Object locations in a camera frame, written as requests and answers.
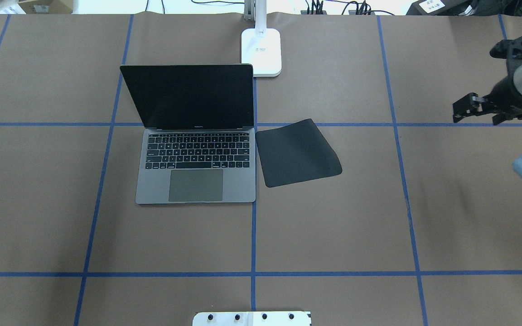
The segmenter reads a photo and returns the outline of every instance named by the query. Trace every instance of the mouse pad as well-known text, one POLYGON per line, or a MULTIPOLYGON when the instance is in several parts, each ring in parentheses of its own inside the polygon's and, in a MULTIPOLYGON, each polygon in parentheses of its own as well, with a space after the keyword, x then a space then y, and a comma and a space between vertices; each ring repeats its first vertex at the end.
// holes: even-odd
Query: mouse pad
POLYGON ((169 189, 169 201, 221 201, 223 170, 174 170, 169 189))
POLYGON ((342 165, 313 120, 255 134, 267 187, 342 173, 342 165))

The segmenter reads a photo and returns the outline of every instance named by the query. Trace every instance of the laptop keyboard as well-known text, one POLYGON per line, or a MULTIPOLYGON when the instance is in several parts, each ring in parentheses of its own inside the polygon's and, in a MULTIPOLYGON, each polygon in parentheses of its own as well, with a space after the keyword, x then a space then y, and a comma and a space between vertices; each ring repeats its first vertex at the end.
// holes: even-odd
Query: laptop keyboard
POLYGON ((248 168, 248 132, 150 134, 145 169, 248 168))

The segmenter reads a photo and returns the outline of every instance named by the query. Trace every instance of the space bar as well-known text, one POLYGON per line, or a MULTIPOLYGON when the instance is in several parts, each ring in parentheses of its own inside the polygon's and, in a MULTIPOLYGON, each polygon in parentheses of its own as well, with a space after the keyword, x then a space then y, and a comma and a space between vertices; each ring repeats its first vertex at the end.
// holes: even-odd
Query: space bar
POLYGON ((177 162, 177 169, 206 169, 211 167, 211 162, 177 162))

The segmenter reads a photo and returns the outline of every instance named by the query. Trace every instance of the white metal plate with holes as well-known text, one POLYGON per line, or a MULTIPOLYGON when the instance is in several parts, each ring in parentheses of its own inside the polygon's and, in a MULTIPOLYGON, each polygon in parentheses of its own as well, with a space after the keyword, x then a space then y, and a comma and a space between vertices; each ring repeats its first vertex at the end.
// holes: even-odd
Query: white metal plate with holes
POLYGON ((202 312, 193 326, 311 326, 311 312, 202 312))

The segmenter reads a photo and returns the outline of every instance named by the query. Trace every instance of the white stand base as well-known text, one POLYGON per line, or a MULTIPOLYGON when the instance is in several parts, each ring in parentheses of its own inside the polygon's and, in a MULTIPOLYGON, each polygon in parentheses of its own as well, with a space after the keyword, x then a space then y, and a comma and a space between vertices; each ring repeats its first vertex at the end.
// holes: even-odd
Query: white stand base
POLYGON ((241 33, 241 63, 253 65, 254 77, 275 77, 281 73, 281 35, 277 29, 265 29, 260 37, 255 29, 241 33))
POLYGON ((193 326, 311 326, 311 312, 203 312, 193 326))

